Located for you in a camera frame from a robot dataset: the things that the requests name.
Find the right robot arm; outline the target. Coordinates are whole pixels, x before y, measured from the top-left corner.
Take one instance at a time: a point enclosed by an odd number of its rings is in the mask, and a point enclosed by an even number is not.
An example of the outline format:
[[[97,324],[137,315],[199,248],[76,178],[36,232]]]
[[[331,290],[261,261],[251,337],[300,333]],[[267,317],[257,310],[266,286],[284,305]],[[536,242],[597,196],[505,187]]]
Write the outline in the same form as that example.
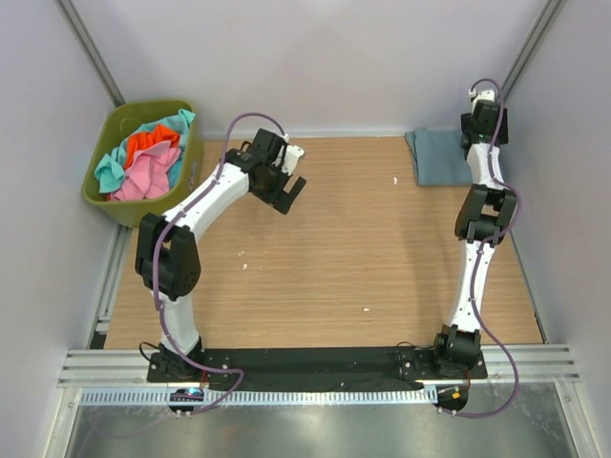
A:
[[[488,270],[518,207],[518,196],[505,184],[499,163],[500,147],[508,142],[504,104],[492,90],[471,91],[470,99],[472,109],[461,116],[461,142],[473,184],[454,225],[463,247],[461,275],[451,316],[436,335],[430,355],[433,372],[443,378],[465,375],[478,366]]]

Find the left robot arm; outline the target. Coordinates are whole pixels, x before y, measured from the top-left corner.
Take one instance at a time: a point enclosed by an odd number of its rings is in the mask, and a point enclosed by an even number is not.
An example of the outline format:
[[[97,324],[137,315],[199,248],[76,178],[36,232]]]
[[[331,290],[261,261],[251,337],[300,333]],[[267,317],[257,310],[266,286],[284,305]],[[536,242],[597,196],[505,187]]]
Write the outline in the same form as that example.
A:
[[[212,223],[251,194],[285,215],[306,186],[293,176],[305,150],[287,135],[260,129],[252,141],[228,150],[211,175],[162,215],[149,213],[137,234],[135,270],[151,291],[161,342],[149,360],[150,382],[191,382],[204,370],[193,291],[200,280],[198,244]]]

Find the blue-grey t shirt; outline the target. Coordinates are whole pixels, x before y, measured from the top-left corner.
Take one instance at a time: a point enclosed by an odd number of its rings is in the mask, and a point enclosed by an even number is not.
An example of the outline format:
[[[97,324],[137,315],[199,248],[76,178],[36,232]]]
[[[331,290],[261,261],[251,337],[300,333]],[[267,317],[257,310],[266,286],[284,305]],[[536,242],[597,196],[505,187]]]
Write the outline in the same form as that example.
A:
[[[467,186],[471,169],[460,147],[458,130],[417,129],[405,133],[411,150],[415,183],[421,187]]]

